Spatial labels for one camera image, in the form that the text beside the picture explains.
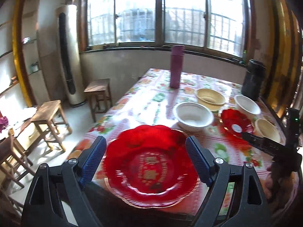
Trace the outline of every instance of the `thermos lid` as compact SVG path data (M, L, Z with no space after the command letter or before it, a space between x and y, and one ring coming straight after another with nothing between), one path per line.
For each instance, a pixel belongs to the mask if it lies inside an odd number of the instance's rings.
M183 56L184 55L185 46L176 45L172 47L172 55Z
M258 76L263 77L265 75L266 67L262 62L250 59L248 61L247 70L253 74L258 74Z

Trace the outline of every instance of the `standing air conditioner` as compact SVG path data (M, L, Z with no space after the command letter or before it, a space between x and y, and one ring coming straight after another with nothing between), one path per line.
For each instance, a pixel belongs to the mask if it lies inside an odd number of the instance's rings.
M77 6L57 8L56 16L61 76L69 103L72 107L78 107L85 103L85 97L77 40Z

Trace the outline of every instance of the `blue gripper pad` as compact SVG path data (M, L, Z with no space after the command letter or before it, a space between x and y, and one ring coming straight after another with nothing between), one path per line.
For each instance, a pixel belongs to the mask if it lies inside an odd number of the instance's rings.
M81 168L79 184L82 187L84 187L85 184L90 183L93 179L105 151L106 139L102 136L98 136L91 147L84 150L79 156L78 166Z
M194 164L201 182L210 187L214 181L211 171L215 158L208 149L201 148L201 145L194 136L188 137L185 145L186 151Z

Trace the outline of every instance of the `hand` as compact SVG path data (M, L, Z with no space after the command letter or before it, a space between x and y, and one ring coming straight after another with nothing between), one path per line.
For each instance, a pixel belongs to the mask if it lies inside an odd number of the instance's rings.
M280 188L275 196L275 199L269 204L272 213L274 213L278 209L284 208L285 204L289 201L293 189L293 178L294 172L292 172L290 176L283 177L278 180ZM269 174L265 180L262 180L261 184L266 199L271 199L274 184L271 174Z

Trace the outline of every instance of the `tablecloth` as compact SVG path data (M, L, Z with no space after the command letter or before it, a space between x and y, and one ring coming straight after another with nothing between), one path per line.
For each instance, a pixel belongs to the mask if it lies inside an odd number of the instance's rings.
M81 151L88 148L99 135L104 136L107 142L109 142L115 139L123 130L135 128L142 124L161 124L173 129L181 129L173 115L173 108L180 102L197 102L194 94L196 89L209 88L222 93L225 96L226 104L221 110L235 108L233 97L241 94L241 85L239 84L186 72L181 74L179 89L171 89L169 81L170 71L150 69L84 135L75 150L69 155L69 158L78 157ZM258 100L257 104L262 111L257 118L263 118L271 122L280 133L281 143L285 144L285 136L269 109L261 100ZM219 157L217 154L218 151L223 150L228 155L225 160L230 164L242 166L244 162L251 162L259 178L264 180L269 174L266 169L271 165L272 157L258 149L247 146L247 143L241 139L231 138L232 136L222 129L217 112L214 113L214 116L214 122L202 131L194 133L185 131L185 133L187 135L195 135L200 144L204 148L209 149L214 157ZM105 175L100 164L93 182L106 189L104 177ZM298 177L295 177L294 183L295 185L298 184ZM296 194L296 188L297 186L293 189L293 196ZM228 209L232 189L233 185L229 184L220 214L225 214ZM200 183L198 188L180 203L172 207L162 208L161 211L195 215L205 198L207 190L207 186L204 183Z

